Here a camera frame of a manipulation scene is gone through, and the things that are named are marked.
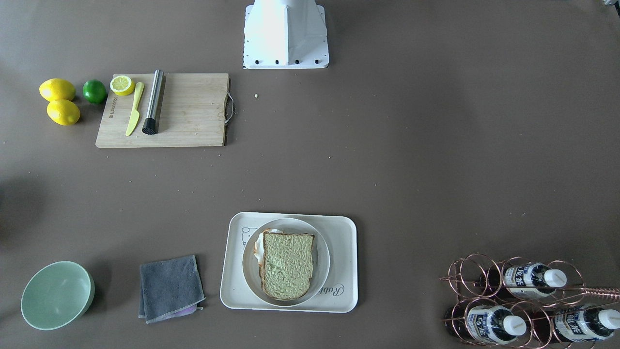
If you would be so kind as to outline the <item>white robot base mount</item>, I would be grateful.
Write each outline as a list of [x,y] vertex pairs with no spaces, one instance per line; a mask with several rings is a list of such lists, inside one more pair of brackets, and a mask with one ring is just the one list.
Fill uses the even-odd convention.
[[314,0],[256,0],[245,9],[245,69],[320,69],[330,63],[325,9]]

